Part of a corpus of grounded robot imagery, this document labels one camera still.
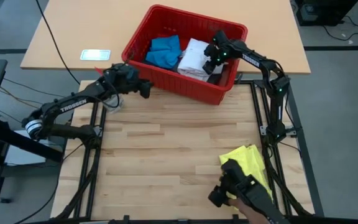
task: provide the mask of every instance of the light wooden desk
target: light wooden desk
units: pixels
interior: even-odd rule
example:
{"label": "light wooden desk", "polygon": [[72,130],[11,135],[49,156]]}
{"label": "light wooden desk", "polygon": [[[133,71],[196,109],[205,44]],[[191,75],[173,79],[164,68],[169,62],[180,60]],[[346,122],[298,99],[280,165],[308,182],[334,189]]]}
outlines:
{"label": "light wooden desk", "polygon": [[[121,54],[150,6],[162,4],[244,24],[246,43],[282,64],[286,73],[310,68],[288,0],[49,0],[45,17],[69,68],[109,68]],[[81,61],[84,49],[111,50],[109,61]],[[28,69],[64,69],[43,19],[21,63]],[[241,61],[238,71],[260,71]]]}
{"label": "light wooden desk", "polygon": [[[80,89],[89,83],[81,82]],[[92,220],[227,219],[237,213],[216,208],[208,194],[219,182],[219,155],[242,145],[260,148],[250,86],[235,85],[219,106],[157,88],[147,100],[135,93],[124,99],[120,112],[106,116]],[[91,104],[77,108],[72,125],[89,124],[91,110]],[[284,142],[296,146],[294,139]],[[79,144],[69,140],[65,153]],[[299,152],[282,145],[279,151],[288,188],[313,213]],[[83,154],[80,148],[63,163],[51,217],[76,192]]]}

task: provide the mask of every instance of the yellow cloth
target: yellow cloth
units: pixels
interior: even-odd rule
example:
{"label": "yellow cloth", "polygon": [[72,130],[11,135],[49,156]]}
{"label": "yellow cloth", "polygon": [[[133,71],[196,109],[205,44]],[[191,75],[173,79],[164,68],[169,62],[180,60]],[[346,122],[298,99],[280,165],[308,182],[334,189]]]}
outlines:
{"label": "yellow cloth", "polygon": [[[270,195],[270,198],[272,198],[272,191],[269,188],[264,175],[265,164],[255,145],[251,145],[249,147],[241,146],[225,155],[220,155],[219,159],[221,160],[221,164],[224,164],[229,159],[236,160],[241,166],[244,174],[253,175],[255,179],[257,179],[259,183],[266,188],[267,193]],[[233,199],[236,198],[236,196],[229,193],[227,193],[227,196]]]}

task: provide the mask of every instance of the white card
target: white card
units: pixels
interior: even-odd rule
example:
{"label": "white card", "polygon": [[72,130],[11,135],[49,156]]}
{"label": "white card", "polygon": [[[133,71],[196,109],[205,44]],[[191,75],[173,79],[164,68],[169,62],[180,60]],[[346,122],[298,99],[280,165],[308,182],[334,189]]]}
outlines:
{"label": "white card", "polygon": [[86,49],[81,53],[81,60],[109,60],[110,50]]}

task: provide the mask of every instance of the blue cloth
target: blue cloth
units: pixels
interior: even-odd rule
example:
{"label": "blue cloth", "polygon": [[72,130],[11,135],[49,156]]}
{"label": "blue cloth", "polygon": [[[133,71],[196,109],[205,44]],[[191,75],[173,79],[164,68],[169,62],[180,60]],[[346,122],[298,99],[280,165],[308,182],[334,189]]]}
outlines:
{"label": "blue cloth", "polygon": [[147,52],[146,61],[161,68],[172,69],[181,54],[179,36],[152,39],[152,46]]}

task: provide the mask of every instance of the red plastic basket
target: red plastic basket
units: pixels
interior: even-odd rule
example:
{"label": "red plastic basket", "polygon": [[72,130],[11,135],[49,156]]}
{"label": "red plastic basket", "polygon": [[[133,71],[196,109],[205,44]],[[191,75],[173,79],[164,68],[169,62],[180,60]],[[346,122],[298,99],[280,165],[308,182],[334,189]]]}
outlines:
{"label": "red plastic basket", "polygon": [[234,84],[239,60],[228,60],[218,85],[186,77],[163,68],[142,63],[151,40],[178,35],[180,47],[185,50],[191,38],[210,42],[217,30],[223,30],[229,39],[245,41],[247,28],[242,24],[215,19],[167,6],[154,5],[147,11],[132,39],[122,53],[125,61],[139,69],[140,77],[149,79],[157,88],[188,96],[205,103],[218,105]]}

